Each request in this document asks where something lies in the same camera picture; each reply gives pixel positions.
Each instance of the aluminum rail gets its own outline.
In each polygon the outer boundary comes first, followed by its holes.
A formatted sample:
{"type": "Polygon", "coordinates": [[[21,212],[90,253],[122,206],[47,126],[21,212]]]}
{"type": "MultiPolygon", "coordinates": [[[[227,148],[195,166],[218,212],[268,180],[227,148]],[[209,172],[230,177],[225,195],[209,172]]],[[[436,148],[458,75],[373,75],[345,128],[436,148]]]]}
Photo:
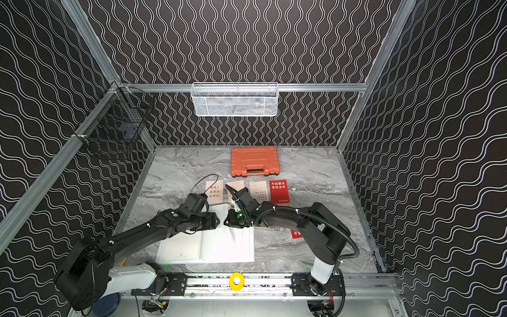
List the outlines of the aluminum rail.
{"type": "MultiPolygon", "coordinates": [[[[100,115],[104,107],[107,106],[109,100],[116,96],[116,89],[116,85],[112,84],[109,91],[104,94],[104,97],[76,129],[77,135],[86,133],[88,127],[100,115]]],[[[23,227],[26,220],[28,220],[82,145],[82,141],[77,136],[71,135],[60,151],[56,153],[46,168],[44,168],[23,196],[7,213],[7,216],[0,222],[0,253],[4,252],[9,246],[12,239],[23,227]]]]}
{"type": "MultiPolygon", "coordinates": [[[[192,84],[119,84],[120,87],[132,87],[144,92],[186,92],[190,93],[192,84]]],[[[278,84],[279,92],[337,92],[366,91],[366,84],[278,84]]]]}
{"type": "Polygon", "coordinates": [[[375,58],[375,62],[370,70],[370,73],[368,74],[366,80],[368,87],[364,91],[364,93],[361,94],[361,96],[359,96],[359,98],[357,99],[354,108],[352,109],[352,113],[350,114],[349,119],[345,124],[343,133],[340,135],[340,139],[337,144],[337,147],[340,151],[343,151],[343,149],[347,145],[350,135],[354,131],[354,127],[358,122],[361,114],[363,113],[363,109],[365,108],[368,100],[370,99],[370,96],[372,95],[372,92],[375,89],[377,82],[379,81],[380,76],[382,75],[382,72],[384,70],[384,67],[387,64],[387,61],[391,57],[391,53],[394,49],[394,46],[398,42],[398,39],[402,34],[403,27],[405,26],[405,23],[407,23],[407,20],[410,14],[412,13],[415,4],[416,0],[402,0],[402,2],[400,3],[396,15],[392,20],[391,26],[387,31],[384,43],[382,44],[382,47],[380,48],[379,53],[375,58]]]}

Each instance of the blue object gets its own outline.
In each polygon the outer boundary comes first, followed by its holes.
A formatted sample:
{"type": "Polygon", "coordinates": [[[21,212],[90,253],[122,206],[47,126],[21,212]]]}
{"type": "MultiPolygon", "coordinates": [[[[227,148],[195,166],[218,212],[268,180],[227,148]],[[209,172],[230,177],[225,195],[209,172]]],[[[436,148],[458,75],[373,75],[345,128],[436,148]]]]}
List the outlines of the blue object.
{"type": "Polygon", "coordinates": [[[93,314],[97,317],[107,317],[115,312],[120,303],[120,293],[109,294],[93,304],[93,314]]]}

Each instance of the yellow ring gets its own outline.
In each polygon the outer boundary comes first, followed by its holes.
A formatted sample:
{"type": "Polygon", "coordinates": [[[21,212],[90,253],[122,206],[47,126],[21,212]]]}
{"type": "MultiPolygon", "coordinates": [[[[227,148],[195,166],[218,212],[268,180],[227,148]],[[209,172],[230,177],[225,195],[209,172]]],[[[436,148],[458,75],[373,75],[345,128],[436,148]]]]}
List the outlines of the yellow ring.
{"type": "Polygon", "coordinates": [[[229,278],[229,285],[231,286],[231,289],[233,291],[239,292],[239,291],[241,291],[241,289],[243,288],[243,286],[245,286],[245,277],[241,273],[238,273],[238,272],[233,273],[231,275],[231,277],[229,278]],[[239,284],[238,285],[234,284],[234,279],[237,278],[237,277],[239,278],[239,284]]]}

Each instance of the toolbox handle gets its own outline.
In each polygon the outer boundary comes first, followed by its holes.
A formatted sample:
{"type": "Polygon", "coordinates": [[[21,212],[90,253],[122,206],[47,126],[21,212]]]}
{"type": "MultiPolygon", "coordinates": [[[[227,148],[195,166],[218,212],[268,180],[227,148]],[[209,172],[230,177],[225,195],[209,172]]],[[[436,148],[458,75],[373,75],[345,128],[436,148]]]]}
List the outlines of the toolbox handle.
{"type": "Polygon", "coordinates": [[[254,164],[246,166],[247,173],[263,173],[264,172],[264,164],[254,164]]]}

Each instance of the black wire mesh basket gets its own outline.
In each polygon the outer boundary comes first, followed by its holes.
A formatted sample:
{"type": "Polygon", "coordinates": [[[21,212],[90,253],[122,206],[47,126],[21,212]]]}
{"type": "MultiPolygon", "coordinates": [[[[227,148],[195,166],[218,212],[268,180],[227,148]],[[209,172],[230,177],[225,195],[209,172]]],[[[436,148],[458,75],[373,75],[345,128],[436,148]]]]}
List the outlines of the black wire mesh basket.
{"type": "Polygon", "coordinates": [[[142,90],[123,87],[117,90],[78,138],[88,146],[88,152],[100,159],[125,160],[137,150],[141,132],[151,113],[155,98],[142,90]]]}

